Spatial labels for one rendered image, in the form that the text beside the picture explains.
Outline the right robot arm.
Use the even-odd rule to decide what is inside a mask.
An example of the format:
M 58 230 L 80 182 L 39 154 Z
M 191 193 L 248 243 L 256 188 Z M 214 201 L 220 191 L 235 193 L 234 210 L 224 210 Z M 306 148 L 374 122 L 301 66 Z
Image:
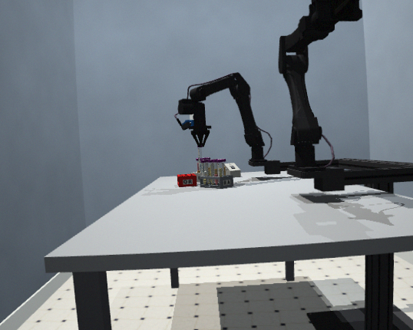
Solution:
M 237 82 L 235 83 L 235 81 Z M 236 103 L 240 110 L 245 132 L 245 141 L 251 147 L 252 158 L 249 159 L 249 161 L 254 163 L 267 162 L 267 160 L 265 160 L 263 157 L 262 146 L 265 146 L 265 144 L 263 142 L 262 134 L 256 126 L 256 122 L 254 120 L 253 112 L 249 102 L 250 86 L 240 75 L 240 73 L 236 72 L 235 74 L 232 74 L 231 77 L 227 76 L 226 78 L 221 78 L 217 81 L 213 81 L 190 90 L 190 97 L 199 99 L 179 100 L 179 114 L 204 115 L 205 104 L 203 104 L 201 101 L 205 101 L 207 96 L 210 96 L 211 94 L 214 94 L 215 92 L 221 91 L 225 88 L 227 89 L 228 87 L 230 87 L 230 93 L 233 99 L 236 100 Z M 238 98 L 239 96 L 240 98 Z

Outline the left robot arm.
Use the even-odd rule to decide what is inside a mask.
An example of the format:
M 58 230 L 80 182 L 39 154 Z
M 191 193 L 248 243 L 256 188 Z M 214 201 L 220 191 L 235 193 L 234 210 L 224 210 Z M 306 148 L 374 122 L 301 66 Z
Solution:
M 283 74 L 289 88 L 292 103 L 290 145 L 294 145 L 296 157 L 296 163 L 288 165 L 288 168 L 302 172 L 325 171 L 325 167 L 316 166 L 315 146 L 310 145 L 319 144 L 322 128 L 318 125 L 317 117 L 314 117 L 309 105 L 305 73 L 309 67 L 308 45 L 326 38 L 335 30 L 335 26 L 323 25 L 320 21 L 316 21 L 315 0 L 312 0 L 312 4 L 309 5 L 309 16 L 302 16 L 299 22 L 299 33 L 297 28 L 291 35 L 279 38 L 279 73 Z M 296 55 L 286 55 L 286 52 L 296 52 Z

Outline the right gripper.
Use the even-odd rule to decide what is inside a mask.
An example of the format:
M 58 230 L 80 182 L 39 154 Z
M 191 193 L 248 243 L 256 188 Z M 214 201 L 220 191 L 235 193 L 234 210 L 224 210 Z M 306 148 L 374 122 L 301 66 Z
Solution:
M 203 145 L 203 147 L 204 147 L 204 145 L 206 143 L 206 140 L 207 140 L 207 138 L 209 136 L 209 133 L 210 133 L 210 130 L 207 130 L 207 128 L 211 129 L 211 126 L 206 126 L 206 115 L 205 114 L 204 115 L 196 114 L 196 115 L 193 116 L 193 120 L 185 120 L 185 122 L 182 123 L 182 125 L 185 124 L 186 122 L 191 122 L 191 127 L 189 127 L 189 129 L 193 129 L 191 131 L 191 134 L 192 134 L 194 140 L 197 142 L 197 146 L 201 147 L 201 145 Z M 197 126 L 197 125 L 201 125 L 201 126 Z M 204 137 L 204 140 L 203 140 L 203 135 L 204 134 L 205 134 L 205 137 Z M 198 139 L 199 139 L 200 143 L 198 142 L 198 139 L 197 139 L 196 135 L 198 136 Z

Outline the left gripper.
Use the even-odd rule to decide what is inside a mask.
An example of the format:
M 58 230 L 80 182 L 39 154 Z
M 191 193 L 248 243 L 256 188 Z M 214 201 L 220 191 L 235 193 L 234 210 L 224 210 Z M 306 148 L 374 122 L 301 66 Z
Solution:
M 362 10 L 359 8 L 359 0 L 316 0 L 316 21 L 323 25 L 335 25 L 339 21 L 358 21 L 360 18 Z

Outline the red rack with round wells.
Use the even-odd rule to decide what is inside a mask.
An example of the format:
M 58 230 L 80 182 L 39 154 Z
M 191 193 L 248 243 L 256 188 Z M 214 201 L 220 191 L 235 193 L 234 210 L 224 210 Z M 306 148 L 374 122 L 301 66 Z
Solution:
M 192 174 L 180 174 L 177 177 L 178 186 L 196 186 L 197 185 L 197 175 Z

